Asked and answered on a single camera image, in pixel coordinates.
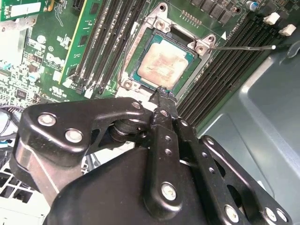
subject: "cable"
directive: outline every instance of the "cable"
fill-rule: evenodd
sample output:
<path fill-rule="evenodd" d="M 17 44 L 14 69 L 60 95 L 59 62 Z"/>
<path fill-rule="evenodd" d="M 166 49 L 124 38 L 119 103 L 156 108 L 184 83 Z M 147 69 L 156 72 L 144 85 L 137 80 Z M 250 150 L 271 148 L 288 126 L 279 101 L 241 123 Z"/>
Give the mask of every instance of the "cable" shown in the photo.
<path fill-rule="evenodd" d="M 210 50 L 246 50 L 246 51 L 267 51 L 279 48 L 289 48 L 291 45 L 265 45 L 265 46 L 229 46 L 229 47 L 212 47 Z"/>
<path fill-rule="evenodd" d="M 17 133 L 12 133 L 10 135 L 1 136 L 0 137 L 0 142 L 6 141 L 6 140 L 9 140 L 9 139 L 14 139 L 16 136 L 17 136 Z"/>
<path fill-rule="evenodd" d="M 4 110 L 4 109 L 0 109 L 0 112 L 4 113 L 7 115 L 7 122 L 3 128 L 3 130 L 0 132 L 0 136 L 8 129 L 9 125 L 10 125 L 10 121 L 11 121 L 11 113 L 9 113 L 8 111 Z"/>

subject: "black cable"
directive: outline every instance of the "black cable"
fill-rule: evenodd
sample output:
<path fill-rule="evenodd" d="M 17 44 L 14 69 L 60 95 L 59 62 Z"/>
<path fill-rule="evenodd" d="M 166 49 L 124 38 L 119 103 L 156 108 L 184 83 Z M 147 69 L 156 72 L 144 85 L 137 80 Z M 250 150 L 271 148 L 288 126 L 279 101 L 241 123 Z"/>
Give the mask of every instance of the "black cable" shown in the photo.
<path fill-rule="evenodd" d="M 6 140 L 9 140 L 9 139 L 14 139 L 16 136 L 17 136 L 17 133 L 12 133 L 10 135 L 1 136 L 0 137 L 0 142 L 6 141 Z"/>
<path fill-rule="evenodd" d="M 0 112 L 4 113 L 7 115 L 7 122 L 3 128 L 3 130 L 0 132 L 0 136 L 8 129 L 9 125 L 10 125 L 10 121 L 11 121 L 11 113 L 9 113 L 8 111 L 4 110 L 4 109 L 0 109 Z"/>

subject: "screw head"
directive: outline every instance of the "screw head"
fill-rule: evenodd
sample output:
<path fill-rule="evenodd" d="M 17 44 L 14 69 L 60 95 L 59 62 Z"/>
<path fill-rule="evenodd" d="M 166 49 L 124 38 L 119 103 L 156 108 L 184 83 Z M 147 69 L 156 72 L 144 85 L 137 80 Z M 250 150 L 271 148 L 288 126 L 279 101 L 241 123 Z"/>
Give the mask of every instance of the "screw head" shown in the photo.
<path fill-rule="evenodd" d="M 269 208 L 266 208 L 266 213 L 268 215 L 268 217 L 273 221 L 273 222 L 276 222 L 277 221 L 277 218 L 275 216 L 275 214 L 273 213 L 272 210 L 270 210 Z"/>
<path fill-rule="evenodd" d="M 83 135 L 79 130 L 70 129 L 66 131 L 65 137 L 69 142 L 78 143 L 83 139 Z"/>
<path fill-rule="evenodd" d="M 188 123 L 185 121 L 185 120 L 181 120 L 181 123 L 182 123 L 182 125 L 184 125 L 184 126 L 188 126 Z"/>
<path fill-rule="evenodd" d="M 162 192 L 163 196 L 169 201 L 173 201 L 176 199 L 177 195 L 176 195 L 175 188 L 169 183 L 162 184 L 161 192 Z"/>
<path fill-rule="evenodd" d="M 207 137 L 207 138 L 206 138 L 206 140 L 207 140 L 207 142 L 208 142 L 209 144 L 211 144 L 211 145 L 213 145 L 213 144 L 214 144 L 213 140 L 212 140 L 212 139 L 210 139 L 209 137 Z"/>
<path fill-rule="evenodd" d="M 283 219 L 283 221 L 287 222 L 285 214 L 280 209 L 277 209 L 276 212 L 279 215 L 279 217 Z"/>
<path fill-rule="evenodd" d="M 134 108 L 136 108 L 136 109 L 140 109 L 140 108 L 141 108 L 140 104 L 138 104 L 137 102 L 133 102 L 133 103 L 131 103 L 131 105 L 132 105 Z"/>
<path fill-rule="evenodd" d="M 225 206 L 225 212 L 232 222 L 237 223 L 239 221 L 239 216 L 237 212 L 230 205 Z"/>
<path fill-rule="evenodd" d="M 56 118 L 50 114 L 43 114 L 37 118 L 40 125 L 51 127 L 56 123 Z"/>

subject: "electronic component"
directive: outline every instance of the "electronic component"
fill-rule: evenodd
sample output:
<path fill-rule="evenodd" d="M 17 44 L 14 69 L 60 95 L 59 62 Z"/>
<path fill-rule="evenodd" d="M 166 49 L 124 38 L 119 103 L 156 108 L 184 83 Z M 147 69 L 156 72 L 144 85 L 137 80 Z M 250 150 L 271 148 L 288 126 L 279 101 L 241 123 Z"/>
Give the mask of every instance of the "electronic component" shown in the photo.
<path fill-rule="evenodd" d="M 280 15 L 278 13 L 272 13 L 271 15 L 265 17 L 263 19 L 263 22 L 269 25 L 274 25 L 279 18 Z"/>
<path fill-rule="evenodd" d="M 228 5 L 226 6 L 226 9 L 231 10 L 232 7 L 233 7 L 233 2 L 230 1 L 230 2 L 228 3 Z"/>
<path fill-rule="evenodd" d="M 150 84 L 171 90 L 188 66 L 186 54 L 165 40 L 153 43 L 143 58 L 137 74 L 146 83 L 150 81 Z"/>
<path fill-rule="evenodd" d="M 13 20 L 24 16 L 48 11 L 49 0 L 12 1 L 1 0 L 0 21 Z"/>
<path fill-rule="evenodd" d="M 232 14 L 226 10 L 224 10 L 221 14 L 221 16 L 219 17 L 219 21 L 222 23 L 222 24 L 226 24 L 230 18 L 232 17 Z"/>
<path fill-rule="evenodd" d="M 191 0 L 192 5 L 199 7 L 203 0 Z"/>
<path fill-rule="evenodd" d="M 98 12 L 99 7 L 100 7 L 100 3 L 93 2 L 92 7 L 90 8 L 90 14 L 91 15 L 96 14 Z"/>
<path fill-rule="evenodd" d="M 25 92 L 21 89 L 17 89 L 17 92 L 16 92 L 15 96 L 19 99 L 25 100 L 26 97 L 27 97 L 27 92 Z"/>
<path fill-rule="evenodd" d="M 214 6 L 214 2 L 212 0 L 206 0 L 203 5 L 201 6 L 201 9 L 204 11 L 204 12 L 210 12 L 211 8 Z"/>
<path fill-rule="evenodd" d="M 277 6 L 275 5 L 275 3 L 269 0 L 264 6 L 262 6 L 262 8 L 259 10 L 259 13 L 262 14 L 263 16 L 268 16 L 271 13 L 275 12 L 276 9 Z"/>
<path fill-rule="evenodd" d="M 73 0 L 73 8 L 81 11 L 85 0 Z"/>
<path fill-rule="evenodd" d="M 284 36 L 291 36 L 295 30 L 296 27 L 293 24 L 289 24 L 286 27 L 284 27 L 282 30 L 280 30 L 279 33 Z"/>
<path fill-rule="evenodd" d="M 29 73 L 37 72 L 37 70 L 38 70 L 38 67 L 37 67 L 37 66 L 35 66 L 35 65 L 33 65 L 33 64 L 28 65 L 28 72 L 29 72 Z"/>
<path fill-rule="evenodd" d="M 218 19 L 222 12 L 223 12 L 223 8 L 220 7 L 219 5 L 216 5 L 216 6 L 213 8 L 213 10 L 211 11 L 210 15 L 211 15 L 212 17 Z"/>
<path fill-rule="evenodd" d="M 294 3 L 289 0 L 289 1 L 287 1 L 287 3 L 285 4 L 284 7 L 286 10 L 291 10 L 293 6 L 294 6 Z"/>
<path fill-rule="evenodd" d="M 258 3 L 255 1 L 247 1 L 246 8 L 252 12 L 256 11 L 258 8 Z"/>
<path fill-rule="evenodd" d="M 35 83 L 36 81 L 38 81 L 40 79 L 40 74 L 37 73 L 37 72 L 34 72 L 34 73 L 30 73 L 29 76 L 28 76 L 28 80 L 30 82 L 33 82 Z"/>
<path fill-rule="evenodd" d="M 82 35 L 79 41 L 78 46 L 82 46 L 85 45 L 87 40 L 88 40 L 89 36 L 88 35 Z"/>

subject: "dimm slot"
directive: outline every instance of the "dimm slot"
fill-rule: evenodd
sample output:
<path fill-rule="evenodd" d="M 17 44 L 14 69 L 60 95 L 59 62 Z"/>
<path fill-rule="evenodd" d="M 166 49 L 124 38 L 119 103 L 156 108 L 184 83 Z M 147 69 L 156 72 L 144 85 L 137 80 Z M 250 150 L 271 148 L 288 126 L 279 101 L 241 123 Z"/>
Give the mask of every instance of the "dimm slot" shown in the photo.
<path fill-rule="evenodd" d="M 104 92 L 105 87 L 108 84 L 108 81 L 111 79 L 112 75 L 113 75 L 113 71 L 115 70 L 115 66 L 121 56 L 121 53 L 123 51 L 123 49 L 126 46 L 126 42 L 129 39 L 130 36 L 130 32 L 132 29 L 132 26 L 134 24 L 134 22 L 138 19 L 141 11 L 143 10 L 143 7 L 145 6 L 145 3 L 147 2 L 146 0 L 141 0 L 141 1 L 137 1 L 138 4 L 135 6 L 134 10 L 133 10 L 133 14 L 130 17 L 130 20 L 128 22 L 127 28 L 124 31 L 123 34 L 123 38 L 120 41 L 120 43 L 118 44 L 118 47 L 116 48 L 116 50 L 113 52 L 113 57 L 112 57 L 112 62 L 105 74 L 105 77 L 102 79 L 102 82 L 100 84 L 100 88 L 99 88 L 99 93 L 102 94 Z"/>

